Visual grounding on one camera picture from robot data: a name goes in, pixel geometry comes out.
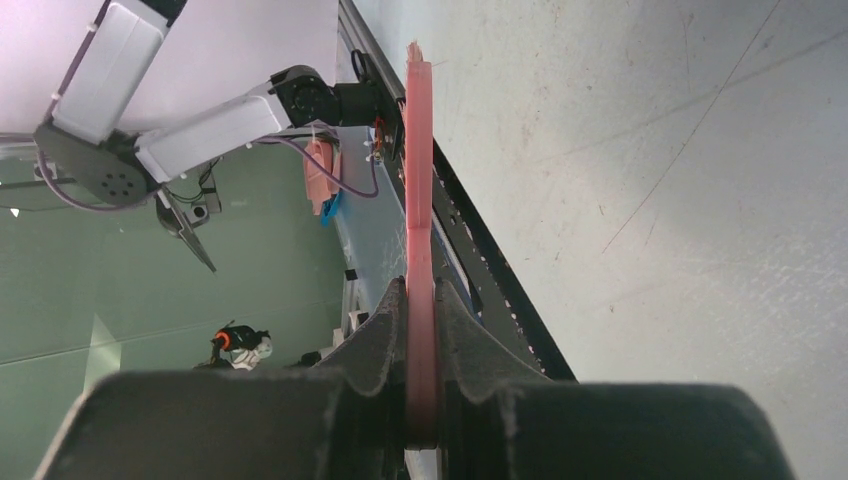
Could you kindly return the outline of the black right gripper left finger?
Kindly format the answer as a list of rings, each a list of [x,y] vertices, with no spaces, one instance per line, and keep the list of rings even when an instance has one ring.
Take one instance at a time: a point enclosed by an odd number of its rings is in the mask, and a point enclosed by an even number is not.
[[[406,314],[395,279],[370,318],[310,368],[130,371],[70,409],[39,479],[393,479]]]

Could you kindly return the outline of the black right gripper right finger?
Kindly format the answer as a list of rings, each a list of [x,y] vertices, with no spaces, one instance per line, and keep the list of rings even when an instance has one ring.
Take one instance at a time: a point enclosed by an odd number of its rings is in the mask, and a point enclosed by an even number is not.
[[[443,479],[790,479],[765,413],[741,389],[556,381],[436,287]]]

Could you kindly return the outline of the pink hand brush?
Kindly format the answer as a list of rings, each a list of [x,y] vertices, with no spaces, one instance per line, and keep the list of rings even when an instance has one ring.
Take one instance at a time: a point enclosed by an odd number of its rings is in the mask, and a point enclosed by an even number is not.
[[[407,341],[405,436],[409,450],[438,441],[439,367],[434,307],[432,234],[432,64],[418,42],[407,46],[405,126],[405,223]]]

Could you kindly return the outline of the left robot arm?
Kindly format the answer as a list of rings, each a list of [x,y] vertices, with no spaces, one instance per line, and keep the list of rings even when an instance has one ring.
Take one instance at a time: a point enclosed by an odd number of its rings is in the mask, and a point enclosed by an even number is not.
[[[334,1],[106,1],[35,130],[39,153],[113,211],[286,130],[396,116],[378,75],[332,83],[311,66],[337,16]]]

